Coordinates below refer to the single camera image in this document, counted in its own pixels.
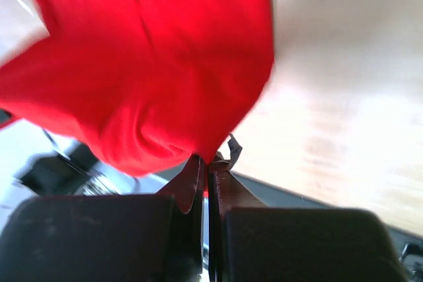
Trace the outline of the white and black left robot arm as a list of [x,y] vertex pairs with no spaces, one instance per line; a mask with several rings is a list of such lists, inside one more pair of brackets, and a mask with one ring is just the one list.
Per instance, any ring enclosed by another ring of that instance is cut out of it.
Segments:
[[93,207],[153,195],[169,183],[165,173],[128,176],[98,160],[88,147],[26,121],[1,119],[1,220],[79,214]]

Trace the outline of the red t-shirt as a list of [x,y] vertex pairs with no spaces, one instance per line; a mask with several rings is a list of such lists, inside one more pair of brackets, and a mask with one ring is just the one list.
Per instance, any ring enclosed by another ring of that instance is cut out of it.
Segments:
[[212,161],[274,62],[272,0],[35,0],[1,108],[132,175]]

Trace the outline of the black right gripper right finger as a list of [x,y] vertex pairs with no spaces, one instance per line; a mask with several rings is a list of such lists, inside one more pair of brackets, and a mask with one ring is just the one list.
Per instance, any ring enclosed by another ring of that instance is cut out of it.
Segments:
[[361,209],[272,208],[231,168],[242,148],[209,167],[211,281],[405,281],[383,223]]

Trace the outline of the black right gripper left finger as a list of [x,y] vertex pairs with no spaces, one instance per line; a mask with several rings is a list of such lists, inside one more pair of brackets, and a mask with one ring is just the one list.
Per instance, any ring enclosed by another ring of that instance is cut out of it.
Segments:
[[22,202],[1,233],[2,281],[195,281],[203,268],[205,164],[155,194]]

